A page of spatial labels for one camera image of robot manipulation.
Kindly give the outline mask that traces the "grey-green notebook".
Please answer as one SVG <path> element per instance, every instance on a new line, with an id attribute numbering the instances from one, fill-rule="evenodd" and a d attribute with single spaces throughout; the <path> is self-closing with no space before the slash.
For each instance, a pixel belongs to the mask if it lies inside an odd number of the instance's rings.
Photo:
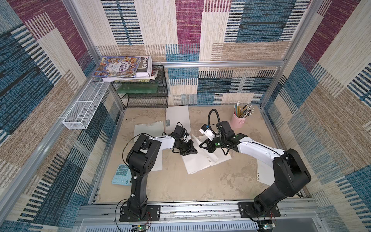
<path id="1" fill-rule="evenodd" d="M 194 135 L 192 135 L 191 141 L 194 142 L 194 148 L 197 150 L 197 153 L 182 156 L 187 173 L 189 175 L 232 159 L 230 154 L 225 156 L 223 151 L 219 148 L 213 153 L 209 153 L 207 150 L 201 149 L 200 145 L 202 141 L 200 141 L 198 137 Z"/>

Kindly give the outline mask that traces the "white spiral notebook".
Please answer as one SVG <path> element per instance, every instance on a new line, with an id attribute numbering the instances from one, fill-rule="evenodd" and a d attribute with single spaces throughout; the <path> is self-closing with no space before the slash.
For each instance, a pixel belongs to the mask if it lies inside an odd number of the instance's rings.
<path id="1" fill-rule="evenodd" d="M 173 132 L 177 124 L 184 127 L 187 132 L 191 132 L 189 110 L 187 105 L 166 108 L 165 133 L 170 134 Z"/>

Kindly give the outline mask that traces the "torn white notebook page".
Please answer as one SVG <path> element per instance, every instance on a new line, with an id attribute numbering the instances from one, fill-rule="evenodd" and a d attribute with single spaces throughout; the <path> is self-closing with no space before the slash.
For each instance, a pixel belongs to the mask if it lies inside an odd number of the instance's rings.
<path id="1" fill-rule="evenodd" d="M 257 161 L 257 181 L 270 186 L 274 183 L 273 169 L 264 162 Z"/>

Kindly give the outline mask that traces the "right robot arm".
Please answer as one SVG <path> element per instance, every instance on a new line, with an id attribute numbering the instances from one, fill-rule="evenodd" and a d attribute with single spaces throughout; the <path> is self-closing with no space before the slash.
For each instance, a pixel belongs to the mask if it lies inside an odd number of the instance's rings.
<path id="1" fill-rule="evenodd" d="M 274 182 L 257 197 L 251 210 L 257 217 L 269 214 L 281 201 L 295 196 L 311 180 L 311 175 L 300 155 L 294 149 L 281 150 L 256 142 L 239 133 L 229 139 L 225 136 L 209 138 L 200 144 L 200 148 L 212 153 L 218 148 L 226 148 L 249 155 L 273 169 Z"/>

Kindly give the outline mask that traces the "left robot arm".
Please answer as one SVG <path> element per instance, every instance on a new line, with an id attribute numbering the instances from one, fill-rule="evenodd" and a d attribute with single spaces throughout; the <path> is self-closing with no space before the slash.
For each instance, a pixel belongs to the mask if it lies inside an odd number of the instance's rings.
<path id="1" fill-rule="evenodd" d="M 168 149 L 177 149 L 180 155 L 187 156 L 197 154 L 194 141 L 188 135 L 186 139 L 165 135 L 152 137 L 147 133 L 141 133 L 126 157 L 126 164 L 131 173 L 131 193 L 126 203 L 120 207 L 120 222 L 135 222 L 144 220 L 159 220 L 155 209 L 147 209 L 147 181 L 150 171 L 153 169 L 159 152 Z"/>

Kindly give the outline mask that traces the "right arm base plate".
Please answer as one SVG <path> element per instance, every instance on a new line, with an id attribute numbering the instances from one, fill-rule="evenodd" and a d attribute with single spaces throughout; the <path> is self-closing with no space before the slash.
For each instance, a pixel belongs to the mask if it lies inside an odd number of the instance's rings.
<path id="1" fill-rule="evenodd" d="M 264 218 L 272 216 L 280 217 L 281 213 L 277 205 L 274 205 L 272 208 L 266 208 L 259 203 L 255 202 L 239 202 L 238 204 L 239 213 L 241 218 Z"/>

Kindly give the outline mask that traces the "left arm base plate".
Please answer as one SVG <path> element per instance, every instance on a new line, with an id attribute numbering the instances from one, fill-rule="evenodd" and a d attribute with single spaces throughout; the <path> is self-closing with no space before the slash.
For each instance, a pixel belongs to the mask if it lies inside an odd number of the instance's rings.
<path id="1" fill-rule="evenodd" d="M 119 222 L 152 222 L 159 221 L 161 213 L 161 205 L 148 205 L 144 214 L 136 216 L 130 212 L 128 206 L 123 206 L 120 211 Z"/>

